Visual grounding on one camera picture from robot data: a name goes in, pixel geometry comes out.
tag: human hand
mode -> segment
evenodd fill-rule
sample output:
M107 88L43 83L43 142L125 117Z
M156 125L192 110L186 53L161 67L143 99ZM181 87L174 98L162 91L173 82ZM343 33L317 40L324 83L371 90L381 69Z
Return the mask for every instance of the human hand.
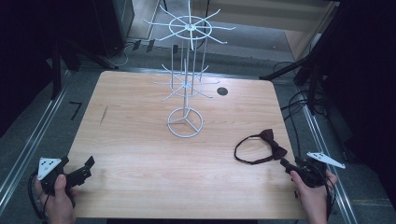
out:
M290 172L291 179L297 186L297 194L305 210L306 221L310 224L327 223L327 190L325 186L309 188L295 171ZM327 185L329 191L338 178L329 170L326 171L328 177Z
M76 222L73 205L64 191L65 187L66 177L64 175L58 175L54 186L55 196L52 196L45 194L41 188L40 181L38 179L35 180L35 191L40 195L42 204L45 205L45 211L49 216L51 224L73 224Z

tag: black bow tie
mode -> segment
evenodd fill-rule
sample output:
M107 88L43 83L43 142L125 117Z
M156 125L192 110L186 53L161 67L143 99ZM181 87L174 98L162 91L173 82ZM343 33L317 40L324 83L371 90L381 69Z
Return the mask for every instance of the black bow tie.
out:
M262 140L267 142L271 146L272 155L267 157L267 158L263 158L263 159L256 160L256 161L244 161L244 160L239 159L236 156L236 149L239 146L241 146L241 144L243 142L245 142L246 140L248 140L251 137L260 137ZM280 160L280 158L284 157L287 153L288 153L288 151L285 148L280 147L279 144L274 140L273 130L272 129L267 129L267 130L262 131L259 134L251 135L251 136L245 138L244 140L242 140L240 143L238 143L238 145L236 145L236 147L235 147L235 152L233 153L233 155L235 156L235 158L238 161L241 161L241 162L244 162L244 163L248 163L250 165L255 165L255 164L260 164L260 163L271 161L271 160L275 160L275 161L276 160Z

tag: wire display rack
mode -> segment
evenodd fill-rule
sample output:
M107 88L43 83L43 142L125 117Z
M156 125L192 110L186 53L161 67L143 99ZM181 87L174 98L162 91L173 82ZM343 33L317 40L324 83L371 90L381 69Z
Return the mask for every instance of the wire display rack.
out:
M169 85L171 93L163 99L166 101L172 96L179 96L183 98L183 106L175 109L168 117L167 125L169 131L178 137L189 138L198 134L203 126L204 120L201 114L190 107L189 100L191 97L200 94L207 98L212 98L202 92L204 85L218 84L219 82L203 82L202 75L209 66L205 67L205 55L207 48L208 39L214 40L220 44L227 44L227 42L220 41L212 36L214 30L233 30L233 28L226 28L220 26L213 26L210 24L208 19L214 17L220 12L220 9L210 16L200 18L191 15L191 2L189 1L189 14L187 16L175 16L169 11L163 9L160 5L161 10L172 17L173 19L169 23L158 23L145 21L151 25L167 26L170 31L170 35L163 38L156 39L162 41L168 38L172 38L171 41L171 68L165 69L170 75L171 79L169 82L154 82L159 85ZM180 69L175 70L175 52L174 52L174 39L181 39L181 57L180 57ZM201 40L204 45L204 52L201 61L201 68L197 69L197 51L198 41Z

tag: handheld controller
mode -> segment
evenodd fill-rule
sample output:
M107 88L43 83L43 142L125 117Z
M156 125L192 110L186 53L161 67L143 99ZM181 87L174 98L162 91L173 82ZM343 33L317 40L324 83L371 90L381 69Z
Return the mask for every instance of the handheld controller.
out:
M69 159L64 156L61 159L46 159L41 158L38 166L37 179L41 182L41 187L46 194L54 195L54 185L58 175L64 175L64 166L69 162ZM92 156L84 163L84 166L77 169L76 171L65 175L66 176L66 187L65 192L70 198L73 207L76 203L71 197L70 189L76 185L82 185L85 179L91 176L91 168L95 164Z
M295 162L300 167L292 165L285 158L280 159L280 164L286 168L286 173L295 171L309 188L317 188L323 186L326 181L326 164L312 158L302 160L295 157Z

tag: wooden table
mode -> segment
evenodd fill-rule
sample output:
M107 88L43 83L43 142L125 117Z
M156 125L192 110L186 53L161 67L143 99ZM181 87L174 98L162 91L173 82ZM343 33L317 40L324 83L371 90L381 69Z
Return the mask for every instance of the wooden table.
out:
M92 176L76 187L78 217L302 218L294 185L279 161L247 165L233 157L243 138L273 129L288 150L290 141L274 86L261 80L205 77L190 106L204 118L192 138L169 132L167 118L183 106L170 76L104 72L78 129L65 168L75 170L91 155ZM217 89L228 94L221 96ZM257 160L271 155L262 140L248 140L238 155Z

